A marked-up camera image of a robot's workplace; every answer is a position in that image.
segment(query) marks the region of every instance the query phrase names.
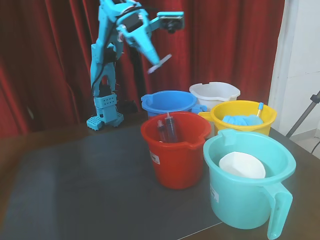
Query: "blue bucket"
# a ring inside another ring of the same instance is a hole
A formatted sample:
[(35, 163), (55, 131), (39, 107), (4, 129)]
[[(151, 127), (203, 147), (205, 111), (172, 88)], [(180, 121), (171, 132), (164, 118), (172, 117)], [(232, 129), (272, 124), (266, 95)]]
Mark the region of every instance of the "blue bucket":
[(197, 104), (197, 98), (186, 91), (158, 91), (144, 95), (141, 100), (142, 108), (148, 112), (149, 117), (167, 112), (186, 111), (198, 114), (207, 111), (207, 106)]
[[(219, 161), (232, 152), (259, 159), (266, 171), (265, 178), (246, 178), (223, 171)], [(211, 207), (215, 215), (238, 229), (257, 228), (269, 218), (267, 237), (278, 238), (293, 200), (281, 183), (296, 169), (291, 153), (266, 135), (225, 129), (206, 141), (203, 154), (209, 166)]]

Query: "sticker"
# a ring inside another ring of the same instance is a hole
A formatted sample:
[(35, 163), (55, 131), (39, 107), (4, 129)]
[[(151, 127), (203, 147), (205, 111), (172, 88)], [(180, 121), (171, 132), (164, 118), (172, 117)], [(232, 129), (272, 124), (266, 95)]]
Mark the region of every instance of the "sticker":
[(214, 198), (214, 200), (219, 203), (219, 194), (216, 192), (216, 190), (214, 190), (214, 188), (211, 186), (210, 184), (210, 192), (212, 197)]
[(150, 152), (150, 155), (151, 155), (152, 161), (154, 161), (156, 164), (160, 165), (159, 157), (157, 155), (155, 155), (154, 153), (152, 153), (152, 152)]

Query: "metal stand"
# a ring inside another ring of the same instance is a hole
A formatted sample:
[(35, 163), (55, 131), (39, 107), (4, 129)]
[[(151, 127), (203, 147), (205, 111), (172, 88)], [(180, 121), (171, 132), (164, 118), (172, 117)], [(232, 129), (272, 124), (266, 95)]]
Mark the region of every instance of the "metal stand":
[(302, 122), (306, 119), (306, 117), (311, 113), (312, 109), (320, 103), (320, 91), (317, 95), (312, 95), (310, 98), (312, 103), (308, 106), (308, 108), (304, 111), (304, 113), (301, 115), (301, 117), (296, 121), (296, 123), (293, 125), (293, 127), (290, 129), (290, 131), (285, 135), (287, 138), (290, 138), (292, 134), (297, 130), (297, 128), (302, 124)]

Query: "blue robotic arm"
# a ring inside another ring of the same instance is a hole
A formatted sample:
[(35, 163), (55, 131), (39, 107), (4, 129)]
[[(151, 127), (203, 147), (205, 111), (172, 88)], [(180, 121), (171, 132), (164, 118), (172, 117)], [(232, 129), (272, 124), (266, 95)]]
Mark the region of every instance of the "blue robotic arm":
[[(152, 31), (161, 28), (169, 33), (184, 28), (184, 13), (158, 12), (153, 20), (148, 19), (147, 11), (134, 0), (100, 0), (99, 34), (96, 43), (91, 45), (91, 91), (96, 116), (87, 120), (87, 126), (99, 130), (103, 125), (117, 127), (124, 119), (117, 112), (116, 74), (114, 62), (123, 53), (126, 40), (156, 67), (162, 61), (151, 43)], [(103, 76), (107, 85), (101, 84)]]

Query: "bucket rim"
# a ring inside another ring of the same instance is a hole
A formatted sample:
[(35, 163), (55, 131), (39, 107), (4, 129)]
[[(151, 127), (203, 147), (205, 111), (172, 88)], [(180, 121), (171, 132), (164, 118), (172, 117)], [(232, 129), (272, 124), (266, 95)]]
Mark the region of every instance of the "bucket rim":
[(241, 102), (241, 103), (255, 103), (255, 104), (258, 104), (259, 106), (259, 102), (257, 101), (249, 101), (249, 100), (233, 100), (233, 101), (225, 101), (225, 102), (222, 102), (222, 103), (219, 103), (218, 105), (214, 106), (211, 111), (210, 111), (210, 116), (212, 118), (212, 121), (217, 123), (217, 124), (220, 124), (228, 129), (236, 129), (236, 130), (240, 130), (240, 131), (244, 131), (244, 132), (251, 132), (251, 131), (255, 131), (257, 129), (262, 129), (264, 127), (269, 127), (271, 126), (271, 124), (276, 120), (276, 117), (277, 117), (277, 111), (274, 110), (272, 107), (268, 106), (268, 105), (263, 105), (264, 108), (267, 108), (269, 110), (271, 110), (273, 112), (273, 115), (272, 117), (270, 118), (269, 121), (266, 121), (262, 124), (259, 124), (259, 125), (250, 125), (250, 126), (241, 126), (241, 125), (234, 125), (234, 124), (230, 124), (230, 123), (227, 123), (227, 122), (224, 122), (220, 119), (218, 119), (216, 117), (216, 115), (214, 114), (214, 111), (218, 108), (218, 107), (221, 107), (223, 105), (226, 105), (226, 104), (230, 104), (230, 103), (234, 103), (234, 102)]
[[(147, 105), (147, 101), (146, 98), (148, 96), (154, 96), (154, 95), (158, 95), (158, 94), (162, 94), (162, 93), (168, 93), (168, 92), (172, 92), (172, 93), (184, 93), (184, 94), (188, 94), (190, 96), (192, 96), (192, 102), (188, 105), (186, 105), (185, 107), (180, 107), (180, 108), (176, 108), (176, 109), (171, 109), (171, 110), (161, 110), (161, 109), (156, 109), (153, 107), (150, 107)], [(141, 97), (141, 106), (144, 110), (154, 113), (154, 114), (165, 114), (165, 113), (172, 113), (172, 112), (183, 112), (183, 111), (187, 111), (192, 109), (196, 104), (197, 104), (197, 98), (190, 92), (187, 91), (179, 91), (179, 90), (164, 90), (164, 91), (157, 91), (155, 93), (152, 94), (146, 94), (143, 97)]]
[(177, 143), (168, 143), (168, 142), (159, 142), (156, 141), (154, 139), (152, 139), (151, 137), (148, 136), (147, 134), (147, 126), (151, 123), (151, 121), (158, 121), (160, 119), (162, 119), (164, 116), (167, 116), (166, 114), (159, 114), (157, 116), (152, 117), (151, 119), (145, 121), (142, 126), (141, 126), (141, 134), (142, 137), (144, 138), (144, 140), (148, 143), (148, 144), (153, 144), (153, 145), (157, 145), (157, 146), (161, 146), (167, 150), (169, 149), (181, 149), (181, 148), (189, 148), (191, 150), (195, 150), (198, 149), (199, 147), (203, 146), (204, 143), (206, 142), (206, 137), (209, 136), (209, 134), (211, 133), (211, 125), (210, 123), (205, 120), (203, 117), (198, 116), (195, 113), (192, 112), (188, 112), (188, 111), (175, 111), (175, 112), (171, 112), (170, 115), (171, 116), (175, 116), (175, 115), (188, 115), (188, 116), (194, 116), (195, 118), (199, 118), (199, 121), (201, 121), (202, 125), (204, 125), (204, 131), (202, 134), (200, 134), (200, 136), (198, 137), (198, 142), (197, 143), (190, 143), (187, 141), (182, 141), (182, 142), (177, 142)]
[[(213, 84), (215, 84), (215, 83), (224, 84), (224, 85), (229, 85), (229, 86), (233, 87), (233, 89), (234, 89), (235, 91), (237, 91), (237, 93), (232, 94), (230, 97), (202, 96), (202, 95), (199, 95), (199, 93), (197, 93), (197, 92), (194, 90), (194, 87), (195, 87), (195, 86), (200, 86), (200, 85), (201, 85), (201, 86), (204, 86), (204, 85), (213, 85)], [(189, 87), (189, 92), (192, 93), (195, 97), (197, 97), (198, 99), (201, 99), (201, 100), (221, 101), (221, 102), (230, 101), (230, 99), (232, 99), (232, 98), (237, 98), (237, 97), (239, 97), (240, 94), (241, 94), (241, 91), (240, 91), (237, 87), (231, 85), (230, 83), (222, 82), (222, 81), (211, 81), (211, 82), (205, 83), (205, 84), (203, 84), (203, 83), (196, 83), (196, 84), (193, 84), (193, 85), (191, 85), (191, 86)]]
[[(260, 138), (264, 138), (267, 141), (272, 142), (273, 144), (276, 144), (279, 148), (281, 148), (281, 150), (287, 156), (288, 165), (286, 166), (286, 168), (280, 174), (277, 174), (277, 175), (271, 176), (271, 177), (259, 178), (259, 179), (236, 176), (236, 175), (233, 175), (233, 174), (228, 173), (226, 171), (223, 171), (210, 158), (209, 148), (210, 148), (210, 146), (212, 144), (214, 144), (215, 141), (217, 141), (218, 139), (222, 138), (224, 133), (227, 133), (227, 132), (230, 132), (230, 131), (235, 132), (235, 134), (240, 134), (240, 135), (244, 134), (244, 135), (257, 136), (257, 137), (260, 137)], [(214, 171), (215, 171), (214, 174), (219, 174), (221, 176), (224, 176), (225, 178), (227, 178), (228, 180), (230, 180), (232, 182), (236, 182), (236, 183), (239, 183), (239, 184), (246, 184), (246, 185), (250, 185), (250, 186), (261, 186), (262, 187), (262, 186), (266, 186), (266, 185), (282, 182), (283, 180), (287, 179), (288, 177), (290, 177), (295, 172), (296, 166), (297, 166), (297, 163), (296, 163), (296, 160), (295, 160), (294, 156), (280, 142), (278, 142), (278, 141), (274, 140), (273, 138), (271, 138), (269, 136), (266, 136), (266, 135), (264, 135), (262, 133), (251, 132), (251, 131), (236, 131), (234, 129), (220, 130), (218, 132), (217, 136), (214, 136), (214, 137), (210, 138), (209, 140), (207, 140), (204, 143), (204, 146), (203, 146), (203, 156), (204, 156), (204, 160), (205, 160), (206, 164), (209, 166), (209, 168), (210, 169), (214, 169)]]

